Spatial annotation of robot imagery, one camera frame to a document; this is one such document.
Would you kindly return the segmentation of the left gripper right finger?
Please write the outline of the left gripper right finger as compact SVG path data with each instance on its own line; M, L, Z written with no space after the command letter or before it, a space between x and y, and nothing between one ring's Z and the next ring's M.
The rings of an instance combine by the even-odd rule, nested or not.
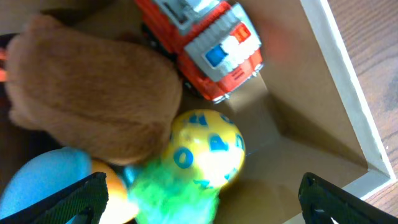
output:
M307 172L298 190L306 224L397 224L397 218Z

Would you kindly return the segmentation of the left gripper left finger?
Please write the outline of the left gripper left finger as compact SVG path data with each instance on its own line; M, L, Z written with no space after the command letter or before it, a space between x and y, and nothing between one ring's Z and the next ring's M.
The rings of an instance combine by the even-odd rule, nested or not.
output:
M99 223L108 199L106 174L95 172L30 207L1 219L1 223Z

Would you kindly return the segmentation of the yellow duck toy blue hat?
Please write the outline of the yellow duck toy blue hat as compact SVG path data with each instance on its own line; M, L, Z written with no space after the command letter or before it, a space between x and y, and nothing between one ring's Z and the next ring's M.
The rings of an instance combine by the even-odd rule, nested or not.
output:
M87 153L64 147L45 152L25 163L1 195L1 218L13 215L78 182L94 172L106 174L109 199L100 223L127 223L139 207L127 196L127 186L107 163Z

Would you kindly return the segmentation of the green ridged disc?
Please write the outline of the green ridged disc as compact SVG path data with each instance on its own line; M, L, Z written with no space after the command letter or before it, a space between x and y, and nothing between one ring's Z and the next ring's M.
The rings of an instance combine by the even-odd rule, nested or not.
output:
M169 162L159 159L124 169L127 195L138 212L136 223L213 223L220 202L220 189L196 181Z

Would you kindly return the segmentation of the brown plush toy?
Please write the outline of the brown plush toy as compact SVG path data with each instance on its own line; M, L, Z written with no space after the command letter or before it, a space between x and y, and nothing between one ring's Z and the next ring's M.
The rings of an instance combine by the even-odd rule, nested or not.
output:
M167 147L182 82L173 63L145 45L39 14L7 45L5 69L17 126L118 165Z

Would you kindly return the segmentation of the yellow ball blue letters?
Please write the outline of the yellow ball blue letters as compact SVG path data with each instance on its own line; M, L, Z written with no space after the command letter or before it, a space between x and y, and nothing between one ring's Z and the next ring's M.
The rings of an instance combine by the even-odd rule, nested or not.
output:
M204 189L226 187L239 174L246 146L236 124L215 110L190 110L172 122L160 159Z

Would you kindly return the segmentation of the red toy fire truck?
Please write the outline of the red toy fire truck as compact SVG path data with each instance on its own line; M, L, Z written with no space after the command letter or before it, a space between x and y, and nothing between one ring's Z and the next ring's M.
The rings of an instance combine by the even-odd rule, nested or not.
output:
M259 34L233 1L136 0L142 32L185 86L217 104L263 68Z

